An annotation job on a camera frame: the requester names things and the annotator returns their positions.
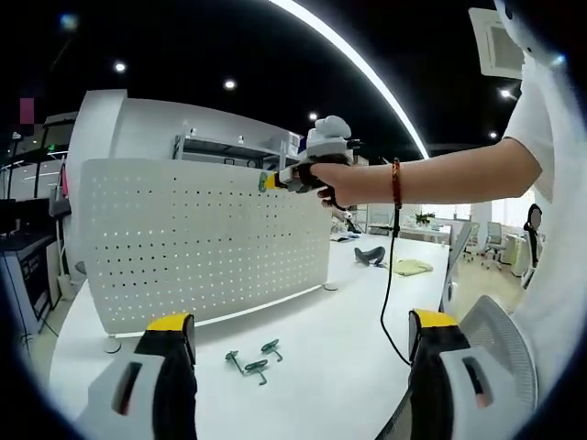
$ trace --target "white perforated panel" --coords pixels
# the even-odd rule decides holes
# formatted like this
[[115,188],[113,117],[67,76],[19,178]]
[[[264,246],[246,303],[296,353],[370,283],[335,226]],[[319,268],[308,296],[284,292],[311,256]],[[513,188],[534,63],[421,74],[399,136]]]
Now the white perforated panel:
[[107,333],[196,322],[327,279],[330,216],[313,193],[259,192],[259,170],[179,160],[83,165],[83,248]]

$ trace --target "white shirt sleeve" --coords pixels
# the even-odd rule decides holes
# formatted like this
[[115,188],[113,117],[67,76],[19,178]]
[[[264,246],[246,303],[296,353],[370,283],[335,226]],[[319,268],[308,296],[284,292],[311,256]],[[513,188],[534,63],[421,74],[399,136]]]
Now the white shirt sleeve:
[[526,57],[522,70],[520,96],[504,138],[513,138],[524,145],[542,168],[535,186],[549,201],[552,200],[554,147],[548,108],[539,87],[535,61]]

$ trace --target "bracelet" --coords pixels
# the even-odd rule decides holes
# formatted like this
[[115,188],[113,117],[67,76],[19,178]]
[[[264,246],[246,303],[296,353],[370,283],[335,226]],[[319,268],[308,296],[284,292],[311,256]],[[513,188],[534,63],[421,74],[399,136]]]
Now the bracelet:
[[397,209],[402,209],[402,185],[400,184],[400,160],[393,160],[392,171],[393,202]]

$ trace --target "recessed ceiling light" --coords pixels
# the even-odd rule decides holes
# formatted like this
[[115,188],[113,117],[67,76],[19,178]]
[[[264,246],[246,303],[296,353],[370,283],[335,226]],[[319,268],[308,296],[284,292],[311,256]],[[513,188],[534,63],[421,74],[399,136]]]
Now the recessed ceiling light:
[[356,67],[359,69],[367,79],[373,84],[373,86],[379,91],[382,95],[383,99],[387,102],[387,104],[393,109],[397,117],[402,121],[404,127],[412,140],[414,141],[417,148],[420,150],[420,154],[424,159],[429,159],[430,156],[426,151],[426,147],[424,146],[424,142],[415,131],[414,124],[412,121],[407,117],[404,109],[400,106],[395,99],[395,96],[390,92],[387,88],[385,83],[382,79],[377,75],[377,73],[373,70],[373,68],[365,61],[359,53],[352,48],[348,44],[348,42],[343,39],[338,33],[334,31],[332,27],[327,25],[324,21],[320,18],[312,14],[310,11],[305,9],[303,6],[298,5],[293,0],[269,0],[273,4],[279,6],[284,11],[289,12],[293,16],[299,18],[304,23],[306,23],[309,27],[313,30],[318,32],[322,37],[330,41],[330,43],[336,47],[343,55],[345,55]]
[[127,69],[127,65],[124,62],[117,62],[114,65],[114,70],[117,71],[118,73],[122,73]]
[[237,88],[237,83],[234,80],[224,81],[224,88],[227,90],[234,90]]

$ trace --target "floor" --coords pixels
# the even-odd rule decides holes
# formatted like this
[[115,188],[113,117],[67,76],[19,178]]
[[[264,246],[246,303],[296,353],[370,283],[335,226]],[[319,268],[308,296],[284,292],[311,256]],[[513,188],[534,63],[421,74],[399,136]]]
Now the floor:
[[[481,260],[476,258],[467,262],[461,258],[455,273],[458,289],[453,296],[454,317],[459,321],[483,295],[491,296],[509,314],[516,308],[524,295],[520,287],[520,279],[510,272],[507,266],[500,271],[496,268],[486,269]],[[60,301],[50,313],[47,323],[55,333],[59,333],[71,303]],[[49,383],[50,364],[57,336],[45,325],[32,340],[29,341],[32,369],[37,374],[39,385],[47,389]]]

